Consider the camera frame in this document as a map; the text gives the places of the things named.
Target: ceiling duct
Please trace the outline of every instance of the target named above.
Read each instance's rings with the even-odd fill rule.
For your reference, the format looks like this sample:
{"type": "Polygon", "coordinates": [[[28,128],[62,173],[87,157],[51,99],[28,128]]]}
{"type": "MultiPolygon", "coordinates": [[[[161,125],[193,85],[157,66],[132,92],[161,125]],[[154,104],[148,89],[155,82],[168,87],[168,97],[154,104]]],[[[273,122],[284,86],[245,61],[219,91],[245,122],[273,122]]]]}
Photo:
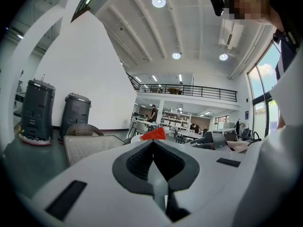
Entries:
{"type": "Polygon", "coordinates": [[[237,47],[241,38],[244,26],[227,19],[222,19],[219,44],[227,46],[228,50],[237,47]]]}

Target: black storage case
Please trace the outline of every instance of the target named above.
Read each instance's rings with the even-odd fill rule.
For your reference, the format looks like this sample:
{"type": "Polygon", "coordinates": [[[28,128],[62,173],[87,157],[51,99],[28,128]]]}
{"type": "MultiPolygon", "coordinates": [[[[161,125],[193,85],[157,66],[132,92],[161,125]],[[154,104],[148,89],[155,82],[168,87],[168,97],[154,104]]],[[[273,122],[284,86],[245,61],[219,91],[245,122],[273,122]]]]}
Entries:
{"type": "Polygon", "coordinates": [[[84,96],[69,93],[65,98],[65,107],[60,126],[59,140],[63,141],[69,127],[76,123],[88,123],[91,101],[84,96]]]}
{"type": "Polygon", "coordinates": [[[31,140],[51,140],[56,89],[40,80],[28,81],[21,114],[21,135],[31,140]]]}

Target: floor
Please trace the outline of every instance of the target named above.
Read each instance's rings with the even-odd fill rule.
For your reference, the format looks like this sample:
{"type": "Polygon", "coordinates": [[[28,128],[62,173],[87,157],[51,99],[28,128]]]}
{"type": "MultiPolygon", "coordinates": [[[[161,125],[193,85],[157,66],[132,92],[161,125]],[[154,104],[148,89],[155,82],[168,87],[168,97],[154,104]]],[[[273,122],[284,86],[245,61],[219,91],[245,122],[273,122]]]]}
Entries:
{"type": "MultiPolygon", "coordinates": [[[[104,132],[121,140],[127,139],[127,133],[104,132]]],[[[52,145],[37,147],[23,143],[16,135],[14,141],[6,147],[3,164],[19,193],[31,198],[41,186],[68,167],[64,145],[57,141],[58,137],[59,131],[54,130],[52,145]]]]}

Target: orange-red cloth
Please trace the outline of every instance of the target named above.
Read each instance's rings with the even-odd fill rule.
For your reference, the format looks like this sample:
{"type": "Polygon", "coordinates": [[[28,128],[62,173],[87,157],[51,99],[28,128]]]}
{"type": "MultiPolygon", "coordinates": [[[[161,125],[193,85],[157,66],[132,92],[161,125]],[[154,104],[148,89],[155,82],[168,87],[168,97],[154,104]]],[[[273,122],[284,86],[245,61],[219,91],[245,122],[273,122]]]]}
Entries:
{"type": "Polygon", "coordinates": [[[166,140],[166,134],[164,129],[161,127],[142,135],[140,140],[166,140]]]}

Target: black baseboard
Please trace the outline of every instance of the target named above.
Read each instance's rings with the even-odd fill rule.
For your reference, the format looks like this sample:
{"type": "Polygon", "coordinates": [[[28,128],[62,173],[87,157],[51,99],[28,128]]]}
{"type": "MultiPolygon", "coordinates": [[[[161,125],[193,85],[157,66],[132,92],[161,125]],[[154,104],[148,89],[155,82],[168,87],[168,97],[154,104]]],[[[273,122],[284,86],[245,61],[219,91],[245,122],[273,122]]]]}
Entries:
{"type": "MultiPolygon", "coordinates": [[[[59,126],[53,126],[53,129],[54,130],[60,130],[60,127],[59,126]]],[[[114,130],[101,130],[103,132],[110,132],[110,131],[128,131],[128,129],[114,129],[114,130]]]]}

